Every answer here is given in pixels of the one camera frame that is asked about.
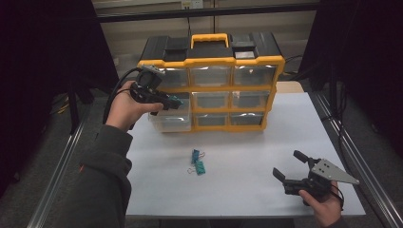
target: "clear plastic drawer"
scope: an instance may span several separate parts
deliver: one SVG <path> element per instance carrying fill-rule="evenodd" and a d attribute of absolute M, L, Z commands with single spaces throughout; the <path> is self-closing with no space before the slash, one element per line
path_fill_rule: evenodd
<path fill-rule="evenodd" d="M 261 125 L 263 112 L 231 113 L 231 125 Z"/>
<path fill-rule="evenodd" d="M 230 73 L 230 66 L 190 68 L 190 78 L 195 86 L 228 86 Z"/>
<path fill-rule="evenodd" d="M 269 91 L 233 91 L 232 106 L 244 107 L 266 107 Z"/>
<path fill-rule="evenodd" d="M 195 114 L 198 126 L 224 126 L 227 122 L 228 113 L 198 113 Z"/>
<path fill-rule="evenodd" d="M 163 68 L 161 87 L 189 86 L 186 68 Z"/>
<path fill-rule="evenodd" d="M 276 66 L 235 66 L 234 85 L 260 86 L 273 83 Z"/>
<path fill-rule="evenodd" d="M 181 132 L 190 131 L 192 121 L 190 117 L 190 100 L 188 93 L 173 94 L 177 96 L 183 104 L 178 109 L 162 110 L 157 116 L 148 115 L 154 127 L 161 132 Z"/>
<path fill-rule="evenodd" d="M 229 92 L 193 92 L 194 105 L 198 108 L 228 107 Z"/>

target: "black cable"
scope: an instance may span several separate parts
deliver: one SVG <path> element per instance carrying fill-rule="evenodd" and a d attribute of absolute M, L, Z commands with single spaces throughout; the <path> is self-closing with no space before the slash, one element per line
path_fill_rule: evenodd
<path fill-rule="evenodd" d="M 309 66 L 305 70 L 303 70 L 303 71 L 299 72 L 298 74 L 296 74 L 289 81 L 298 81 L 298 80 L 305 79 L 306 74 L 310 73 L 311 71 L 313 71 L 313 70 L 315 70 L 315 69 L 317 69 L 319 67 L 322 67 L 324 63 L 325 63 L 324 61 L 318 61 L 318 62 L 314 63 L 313 65 Z"/>
<path fill-rule="evenodd" d="M 192 29 L 190 28 L 190 19 L 187 18 L 187 37 L 189 37 L 189 39 L 192 37 Z"/>
<path fill-rule="evenodd" d="M 118 96 L 120 93 L 125 92 L 125 91 L 130 91 L 131 88 L 127 88 L 127 89 L 122 89 L 119 92 L 116 93 L 115 97 Z"/>
<path fill-rule="evenodd" d="M 216 0 L 213 1 L 213 8 L 216 7 Z M 213 16 L 213 33 L 216 34 L 216 16 Z"/>
<path fill-rule="evenodd" d="M 340 191 L 340 189 L 338 187 L 336 187 L 334 185 L 332 185 L 332 187 L 334 187 L 337 190 L 337 192 L 341 195 L 341 196 L 339 196 L 338 194 L 334 193 L 332 190 L 330 191 L 330 193 L 340 201 L 340 209 L 341 209 L 341 211 L 343 211 L 344 195 L 343 195 L 343 193 Z"/>
<path fill-rule="evenodd" d="M 116 91 L 118 90 L 118 88 L 121 87 L 121 84 L 122 84 L 122 82 L 125 80 L 125 78 L 126 78 L 129 74 L 131 74 L 132 72 L 134 72 L 134 71 L 141 72 L 142 70 L 141 70 L 140 68 L 138 68 L 138 67 L 130 69 L 128 72 L 126 72 L 126 73 L 122 76 L 122 78 L 119 80 L 119 82 L 115 85 L 115 87 L 113 88 L 112 92 L 110 93 L 109 98 L 107 99 L 107 102 L 106 102 L 106 107 L 105 107 L 105 111 L 104 111 L 103 124 L 106 123 L 107 116 L 109 115 L 109 111 L 110 111 L 110 106 L 112 105 L 113 99 L 115 99 L 115 97 L 116 97 Z"/>
<path fill-rule="evenodd" d="M 302 55 L 291 56 L 285 59 L 285 63 L 295 60 L 296 58 L 302 58 Z"/>
<path fill-rule="evenodd" d="M 336 116 L 338 116 L 338 119 L 340 120 L 341 123 L 343 120 L 343 113 L 346 110 L 346 107 L 347 107 L 347 90 L 346 90 L 345 84 L 343 83 L 341 85 L 341 89 L 340 89 L 340 93 L 339 93 L 339 105 L 338 105 L 337 112 L 336 112 Z M 331 114 L 329 116 L 320 118 L 320 120 L 322 122 L 324 122 L 324 121 L 332 119 L 333 117 L 334 117 L 334 115 Z"/>

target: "yellow storage organizer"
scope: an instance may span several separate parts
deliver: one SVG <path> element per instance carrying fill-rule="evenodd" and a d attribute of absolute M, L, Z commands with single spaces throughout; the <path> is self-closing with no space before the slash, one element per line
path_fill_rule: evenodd
<path fill-rule="evenodd" d="M 150 37 L 138 66 L 164 71 L 159 90 L 183 105 L 149 120 L 162 132 L 263 130 L 284 64 L 271 32 Z"/>

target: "black curtain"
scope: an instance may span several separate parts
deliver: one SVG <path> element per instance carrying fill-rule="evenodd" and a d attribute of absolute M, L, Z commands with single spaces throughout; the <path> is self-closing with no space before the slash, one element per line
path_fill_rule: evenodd
<path fill-rule="evenodd" d="M 35 150 L 52 98 L 108 91 L 118 76 L 89 0 L 0 3 L 0 196 Z"/>
<path fill-rule="evenodd" d="M 343 8 L 319 9 L 299 72 L 308 72 L 304 78 L 313 90 L 330 77 L 342 81 L 403 157 L 402 11 L 399 0 L 352 0 Z"/>

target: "person's left hand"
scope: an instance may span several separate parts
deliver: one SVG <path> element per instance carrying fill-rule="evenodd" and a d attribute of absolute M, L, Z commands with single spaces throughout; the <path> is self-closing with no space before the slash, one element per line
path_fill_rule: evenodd
<path fill-rule="evenodd" d="M 130 86 L 134 81 L 126 82 L 118 91 L 110 107 L 109 115 L 106 120 L 106 125 L 115 126 L 124 132 L 128 131 L 131 125 L 136 123 L 144 113 L 158 112 L 163 109 L 163 104 L 140 104 L 131 97 Z"/>

